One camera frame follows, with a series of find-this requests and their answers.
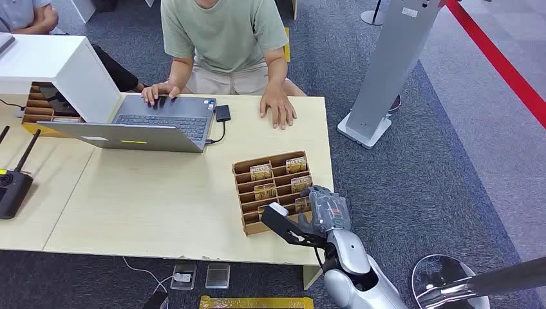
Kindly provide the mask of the person's right hand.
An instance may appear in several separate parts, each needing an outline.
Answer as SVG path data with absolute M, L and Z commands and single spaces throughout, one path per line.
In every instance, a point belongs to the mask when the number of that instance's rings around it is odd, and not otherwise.
M 177 85 L 163 82 L 144 88 L 141 92 L 141 97 L 145 103 L 154 106 L 160 98 L 175 98 L 181 92 L 181 89 Z

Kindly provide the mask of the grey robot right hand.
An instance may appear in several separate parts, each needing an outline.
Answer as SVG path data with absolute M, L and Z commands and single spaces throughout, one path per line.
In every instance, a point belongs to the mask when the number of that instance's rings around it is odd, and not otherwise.
M 309 199 L 312 211 L 310 226 L 313 232 L 325 234 L 333 229 L 351 229 L 350 213 L 345 197 L 319 185 L 303 189 L 300 197 Z

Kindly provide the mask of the person's left hand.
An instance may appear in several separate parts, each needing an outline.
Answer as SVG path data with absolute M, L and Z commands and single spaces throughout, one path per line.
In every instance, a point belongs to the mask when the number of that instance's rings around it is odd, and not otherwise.
M 269 85 L 261 96 L 259 115 L 264 118 L 268 112 L 272 115 L 274 129 L 284 130 L 287 126 L 292 126 L 297 118 L 296 111 L 281 86 Z

